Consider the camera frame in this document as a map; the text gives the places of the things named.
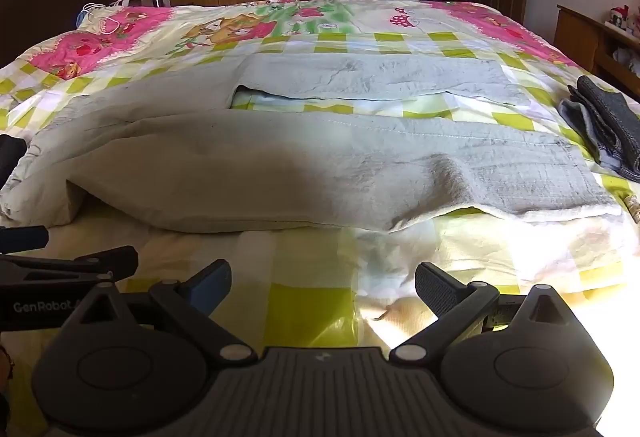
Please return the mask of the black sleeved left forearm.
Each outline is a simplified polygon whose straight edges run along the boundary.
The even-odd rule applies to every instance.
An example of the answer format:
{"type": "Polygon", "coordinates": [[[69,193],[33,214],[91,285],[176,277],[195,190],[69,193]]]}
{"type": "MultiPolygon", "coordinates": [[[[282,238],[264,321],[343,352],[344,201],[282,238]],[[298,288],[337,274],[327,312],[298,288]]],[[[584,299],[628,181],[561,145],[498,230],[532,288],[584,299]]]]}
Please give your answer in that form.
{"type": "Polygon", "coordinates": [[[6,184],[26,151],[27,143],[24,139],[8,134],[0,136],[0,186],[6,184]]]}

